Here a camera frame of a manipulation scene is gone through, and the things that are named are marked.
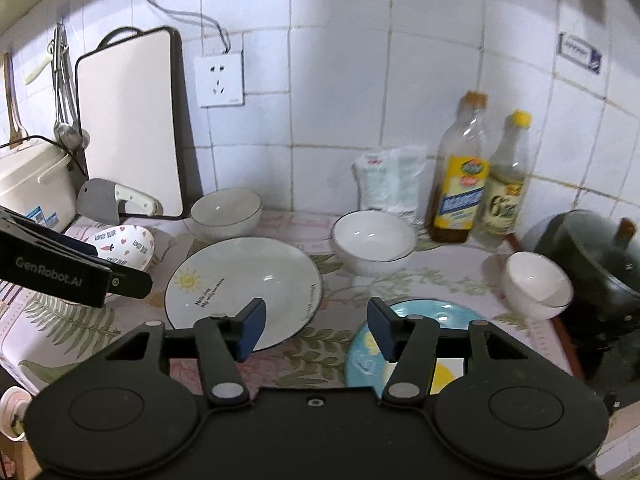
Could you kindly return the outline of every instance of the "tablecloth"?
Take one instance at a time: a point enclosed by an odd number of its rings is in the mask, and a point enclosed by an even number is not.
[[[439,298],[475,310],[570,373],[568,362],[548,321],[531,322],[510,312],[499,277],[510,248],[439,245],[420,232],[418,250],[407,270],[380,278],[353,276],[332,253],[329,238],[337,218],[319,214],[266,211],[255,236],[277,238],[309,254],[322,274],[322,301],[311,321],[289,340],[255,352],[239,364],[254,394],[261,386],[344,386],[344,360],[350,340],[366,320],[371,296],[385,301]],[[116,297],[103,309],[64,301],[0,283],[0,364],[36,394],[79,362],[124,333],[149,320],[170,326],[164,292],[188,256],[204,247],[183,221],[129,219],[154,235],[154,286],[144,300]],[[105,228],[80,219],[67,234],[78,239]],[[172,360],[170,373],[192,392],[201,393],[194,360]]]

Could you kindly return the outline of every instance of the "white cutting board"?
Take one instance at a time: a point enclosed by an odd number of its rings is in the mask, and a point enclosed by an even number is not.
[[[146,193],[160,216],[179,217],[171,66],[171,35],[158,29],[82,57],[76,78],[89,177]],[[126,211],[143,214],[130,203]]]

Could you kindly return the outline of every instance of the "cooking oil bottle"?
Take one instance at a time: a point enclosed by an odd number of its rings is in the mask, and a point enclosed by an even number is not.
[[[472,233],[485,247],[499,247],[515,229],[530,170],[527,139],[530,126],[531,115],[516,110],[490,159],[489,177]]]
[[[438,147],[436,175],[425,227],[436,242],[463,243],[473,227],[489,163],[484,158],[487,97],[469,91],[458,120]]]

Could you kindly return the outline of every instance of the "wall socket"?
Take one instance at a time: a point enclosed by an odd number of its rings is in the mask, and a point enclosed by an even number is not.
[[[244,104],[242,52],[194,60],[196,98],[201,108]]]

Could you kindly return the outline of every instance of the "yellow label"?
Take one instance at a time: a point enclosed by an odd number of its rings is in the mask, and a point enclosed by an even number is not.
[[[433,224],[440,229],[471,229],[488,173],[489,162],[482,158],[449,157]]]
[[[482,202],[485,230],[494,235],[513,233],[522,202],[522,184],[508,184],[490,175],[486,180]]]

